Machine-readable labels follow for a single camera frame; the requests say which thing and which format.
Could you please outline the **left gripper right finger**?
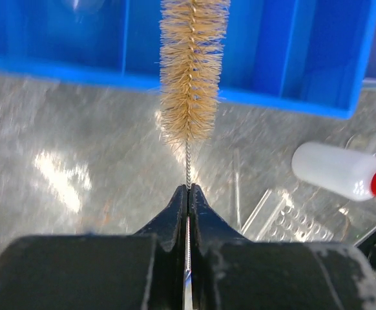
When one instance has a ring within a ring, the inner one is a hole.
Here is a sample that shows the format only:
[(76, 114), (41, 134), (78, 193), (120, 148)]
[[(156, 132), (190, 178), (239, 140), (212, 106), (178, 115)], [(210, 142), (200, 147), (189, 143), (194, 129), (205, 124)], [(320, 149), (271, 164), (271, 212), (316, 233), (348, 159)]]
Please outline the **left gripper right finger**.
[(252, 242), (189, 191), (195, 309), (376, 309), (366, 257), (337, 242)]

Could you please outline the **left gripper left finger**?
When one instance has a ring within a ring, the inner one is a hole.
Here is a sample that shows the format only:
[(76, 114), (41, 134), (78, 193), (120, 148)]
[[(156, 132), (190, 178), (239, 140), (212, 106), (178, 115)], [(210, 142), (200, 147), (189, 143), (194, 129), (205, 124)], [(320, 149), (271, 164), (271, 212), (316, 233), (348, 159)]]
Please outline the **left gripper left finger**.
[(0, 255), (0, 309), (183, 309), (185, 186), (130, 235), (30, 235)]

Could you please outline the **white red wash bottle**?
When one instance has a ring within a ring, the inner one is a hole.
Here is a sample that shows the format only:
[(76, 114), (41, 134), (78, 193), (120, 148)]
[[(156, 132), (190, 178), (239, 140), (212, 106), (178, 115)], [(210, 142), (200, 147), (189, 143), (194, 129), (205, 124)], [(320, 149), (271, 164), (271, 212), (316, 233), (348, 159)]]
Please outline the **white red wash bottle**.
[(291, 168), (298, 179), (351, 201), (376, 198), (376, 157), (372, 154), (307, 142), (295, 151)]

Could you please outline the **tan bristle tube brush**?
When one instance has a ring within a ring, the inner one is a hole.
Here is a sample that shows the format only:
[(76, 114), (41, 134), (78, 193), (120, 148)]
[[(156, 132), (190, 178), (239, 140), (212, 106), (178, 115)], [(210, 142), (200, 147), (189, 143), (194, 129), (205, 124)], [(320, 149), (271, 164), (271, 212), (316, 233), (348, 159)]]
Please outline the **tan bristle tube brush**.
[(161, 123), (165, 140), (184, 150), (192, 185), (191, 146), (214, 127), (229, 1), (162, 1)]

